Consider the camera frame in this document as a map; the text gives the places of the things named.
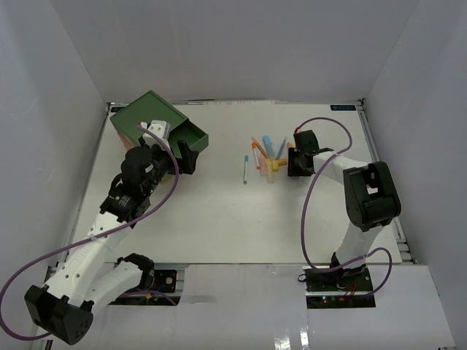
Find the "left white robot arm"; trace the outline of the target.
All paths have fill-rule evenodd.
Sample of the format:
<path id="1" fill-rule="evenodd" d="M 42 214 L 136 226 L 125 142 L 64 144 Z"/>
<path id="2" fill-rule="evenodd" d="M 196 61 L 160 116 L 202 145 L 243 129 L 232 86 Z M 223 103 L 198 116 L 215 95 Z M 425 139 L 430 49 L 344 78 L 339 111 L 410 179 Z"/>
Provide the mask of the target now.
<path id="1" fill-rule="evenodd" d="M 121 257 L 116 267 L 97 274 L 117 245 L 131 232 L 136 219 L 150 207 L 150 196 L 167 174 L 192 174 L 198 151 L 178 141 L 179 158 L 158 144 L 141 144 L 127 151 L 121 172 L 112 180 L 89 242 L 77 246 L 42 287 L 32 286 L 25 302 L 33 322 L 69 345 L 81 341 L 94 316 L 125 292 L 145 291 L 154 282 L 154 262 L 140 254 Z"/>

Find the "brown orange pen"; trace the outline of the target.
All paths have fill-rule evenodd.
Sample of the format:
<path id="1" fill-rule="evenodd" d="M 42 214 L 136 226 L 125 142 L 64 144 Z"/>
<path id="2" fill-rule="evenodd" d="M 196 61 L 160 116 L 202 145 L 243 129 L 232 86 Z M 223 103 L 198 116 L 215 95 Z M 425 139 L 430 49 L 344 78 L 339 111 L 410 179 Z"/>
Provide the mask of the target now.
<path id="1" fill-rule="evenodd" d="M 260 153 L 266 158 L 269 159 L 269 156 L 264 148 L 260 145 L 260 143 L 257 141 L 255 137 L 251 137 L 252 143 L 255 145 L 255 147 L 260 151 Z"/>

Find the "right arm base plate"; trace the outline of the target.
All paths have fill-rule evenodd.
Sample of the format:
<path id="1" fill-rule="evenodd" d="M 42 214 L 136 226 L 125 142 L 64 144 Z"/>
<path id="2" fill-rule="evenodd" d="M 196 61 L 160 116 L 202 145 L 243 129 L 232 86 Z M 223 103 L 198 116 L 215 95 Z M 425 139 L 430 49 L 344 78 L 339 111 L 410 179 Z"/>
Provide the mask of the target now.
<path id="1" fill-rule="evenodd" d="M 317 273 L 304 269 L 297 277 L 305 288 L 306 306 L 312 309 L 375 308 L 373 283 L 366 268 L 351 277 L 340 278 L 337 272 Z"/>

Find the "green drawer storage box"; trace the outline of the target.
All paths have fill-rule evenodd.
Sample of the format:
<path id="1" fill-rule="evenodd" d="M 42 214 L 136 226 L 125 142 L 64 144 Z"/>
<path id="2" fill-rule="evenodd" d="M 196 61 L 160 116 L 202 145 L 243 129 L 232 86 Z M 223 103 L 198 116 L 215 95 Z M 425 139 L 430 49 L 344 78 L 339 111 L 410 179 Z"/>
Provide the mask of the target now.
<path id="1" fill-rule="evenodd" d="M 202 152 L 209 146 L 209 136 L 193 124 L 188 117 L 150 90 L 109 118 L 127 148 L 139 145 L 143 133 L 137 129 L 139 122 L 161 120 L 170 125 L 168 141 L 176 157 L 180 156 L 179 140 L 191 150 Z"/>

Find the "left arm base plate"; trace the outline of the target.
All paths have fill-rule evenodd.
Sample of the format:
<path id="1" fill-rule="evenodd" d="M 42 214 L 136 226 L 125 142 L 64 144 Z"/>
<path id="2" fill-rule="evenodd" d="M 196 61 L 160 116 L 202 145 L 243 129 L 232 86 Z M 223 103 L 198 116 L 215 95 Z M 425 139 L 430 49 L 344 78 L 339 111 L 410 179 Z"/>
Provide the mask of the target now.
<path id="1" fill-rule="evenodd" d="M 177 288 L 176 270 L 154 270 L 153 283 L 148 288 L 162 293 L 173 293 Z"/>

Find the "teal cap marker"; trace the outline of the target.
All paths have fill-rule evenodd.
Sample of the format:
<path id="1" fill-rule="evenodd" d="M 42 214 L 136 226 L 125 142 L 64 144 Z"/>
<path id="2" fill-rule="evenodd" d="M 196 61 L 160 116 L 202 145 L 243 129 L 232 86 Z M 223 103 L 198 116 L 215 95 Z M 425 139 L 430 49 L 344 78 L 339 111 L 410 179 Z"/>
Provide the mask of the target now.
<path id="1" fill-rule="evenodd" d="M 248 170 L 248 164 L 249 164 L 249 156 L 245 155 L 244 156 L 244 168 L 243 168 L 243 177 L 242 177 L 242 183 L 247 184 L 247 170 Z"/>

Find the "blue pen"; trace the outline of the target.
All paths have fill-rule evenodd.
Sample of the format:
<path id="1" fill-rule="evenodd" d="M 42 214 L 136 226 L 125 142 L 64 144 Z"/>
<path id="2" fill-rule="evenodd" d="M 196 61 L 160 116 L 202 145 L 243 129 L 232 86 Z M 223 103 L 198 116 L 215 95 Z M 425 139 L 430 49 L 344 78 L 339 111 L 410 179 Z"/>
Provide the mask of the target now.
<path id="1" fill-rule="evenodd" d="M 279 146 L 279 150 L 278 150 L 278 152 L 277 152 L 277 155 L 276 155 L 276 157 L 275 157 L 275 160 L 279 160 L 279 159 L 281 158 L 282 153 L 284 152 L 284 149 L 285 149 L 286 142 L 287 142 L 287 137 L 285 137 L 285 138 L 282 140 L 282 142 L 281 142 L 281 144 L 280 144 L 280 146 Z"/>

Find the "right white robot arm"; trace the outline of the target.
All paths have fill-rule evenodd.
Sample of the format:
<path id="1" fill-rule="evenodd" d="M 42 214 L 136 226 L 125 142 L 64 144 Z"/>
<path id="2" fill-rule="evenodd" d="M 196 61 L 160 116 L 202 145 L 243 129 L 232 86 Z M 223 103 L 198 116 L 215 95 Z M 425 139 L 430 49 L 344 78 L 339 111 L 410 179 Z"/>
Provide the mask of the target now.
<path id="1" fill-rule="evenodd" d="M 370 248 L 383 227 L 401 213 L 401 202 L 390 173 L 383 161 L 365 163 L 321 148 L 313 131 L 298 131 L 296 145 L 288 149 L 287 175 L 319 175 L 344 187 L 345 209 L 349 226 L 328 268 L 331 285 L 345 291 L 366 269 Z"/>

